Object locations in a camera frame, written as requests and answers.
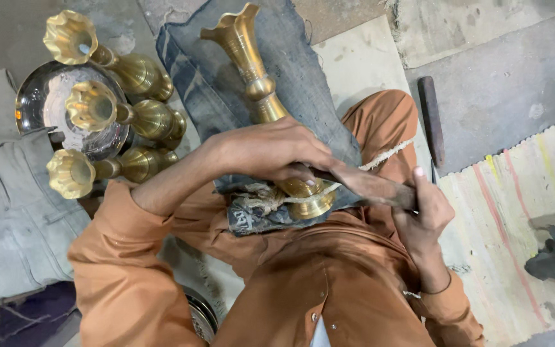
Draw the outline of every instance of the purple cloth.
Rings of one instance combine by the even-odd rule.
[[[19,305],[0,306],[0,347],[40,347],[76,309],[74,283],[61,281]]]

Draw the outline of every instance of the orange shirt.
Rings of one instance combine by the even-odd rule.
[[[95,219],[68,254],[83,345],[204,345],[181,287],[155,256],[175,218],[144,211],[129,185],[109,183]],[[321,314],[332,346],[483,345],[483,328],[455,273],[440,293],[405,294],[417,292],[419,280],[404,248],[345,210],[290,232],[296,237],[278,232],[281,246],[254,260],[212,346],[309,346]],[[248,237],[270,242],[261,235],[232,242],[249,245]]]

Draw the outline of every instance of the brass vase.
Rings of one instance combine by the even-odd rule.
[[[130,124],[138,135],[155,141],[174,141],[186,132],[186,119],[162,102],[118,103],[113,92],[97,81],[76,83],[66,100],[66,110],[70,122],[89,131],[104,130],[116,121]]]
[[[96,28],[80,13],[64,10],[46,21],[42,39],[53,58],[66,65],[92,62],[119,76],[128,93],[165,101],[173,94],[173,82],[166,71],[144,54],[120,56],[97,43]]]
[[[200,38],[215,41],[226,51],[247,85],[245,94],[258,107],[257,122],[268,123],[292,116],[278,99],[275,81],[267,75],[258,52],[254,36],[254,18],[258,10],[257,5],[247,3],[237,14],[224,13],[215,28],[201,29]],[[316,179],[313,186],[297,179],[278,181],[275,184],[295,198],[307,198],[328,187],[320,178]],[[295,219],[309,219],[325,213],[334,201],[335,191],[332,191],[312,202],[291,203],[288,210]]]
[[[179,161],[173,151],[160,148],[132,147],[118,159],[89,162],[75,149],[59,149],[46,164],[49,185],[66,199],[78,199],[91,192],[93,181],[123,176],[143,183]]]

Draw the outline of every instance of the stainless steel tray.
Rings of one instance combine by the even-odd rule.
[[[91,132],[70,122],[66,99],[74,84],[86,80],[104,83],[119,102],[126,102],[119,84],[103,68],[91,63],[69,66],[48,62],[35,69],[19,88],[15,112],[19,133],[48,127],[50,133],[63,134],[63,148],[81,151],[91,161],[117,155],[128,136],[132,137],[129,125],[115,122],[102,131]]]

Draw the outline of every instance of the man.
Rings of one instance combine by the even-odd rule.
[[[412,138],[417,116],[410,96],[389,90],[351,107],[342,122],[367,163]],[[212,194],[212,180],[227,173],[313,179],[289,167],[292,162],[321,170],[342,165],[304,126],[281,119],[215,135],[142,185],[110,182],[68,254],[83,344],[203,345],[181,287],[155,257],[170,232],[231,264],[245,280],[212,345],[483,345],[482,326],[438,244],[454,211],[415,167],[412,145],[374,173],[414,185],[419,214],[349,208],[303,229],[229,233],[226,203]]]

